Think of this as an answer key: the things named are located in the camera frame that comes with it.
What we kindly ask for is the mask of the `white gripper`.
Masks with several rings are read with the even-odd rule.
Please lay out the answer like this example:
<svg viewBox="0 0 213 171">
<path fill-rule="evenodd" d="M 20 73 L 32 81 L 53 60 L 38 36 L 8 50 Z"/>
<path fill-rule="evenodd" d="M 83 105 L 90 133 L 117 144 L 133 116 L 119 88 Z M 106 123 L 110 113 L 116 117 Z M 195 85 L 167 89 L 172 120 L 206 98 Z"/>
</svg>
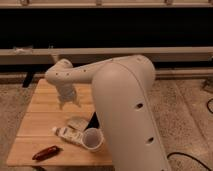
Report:
<svg viewBox="0 0 213 171">
<path fill-rule="evenodd" d="M 63 85 L 57 87 L 58 98 L 61 101 L 59 103 L 59 109 L 63 110 L 66 102 L 73 101 L 75 105 L 81 107 L 81 103 L 79 99 L 76 99 L 76 90 L 73 85 Z"/>
</svg>

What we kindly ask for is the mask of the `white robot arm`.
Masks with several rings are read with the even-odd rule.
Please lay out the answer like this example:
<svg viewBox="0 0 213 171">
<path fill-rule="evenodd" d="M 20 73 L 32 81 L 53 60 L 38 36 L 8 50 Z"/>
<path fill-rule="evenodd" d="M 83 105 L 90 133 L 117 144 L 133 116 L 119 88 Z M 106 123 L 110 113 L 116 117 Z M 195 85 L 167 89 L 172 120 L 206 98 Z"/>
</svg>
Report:
<svg viewBox="0 0 213 171">
<path fill-rule="evenodd" d="M 155 81 L 145 56 L 112 58 L 74 67 L 67 59 L 45 73 L 61 98 L 75 83 L 91 85 L 94 108 L 115 171 L 171 171 L 147 92 Z"/>
</svg>

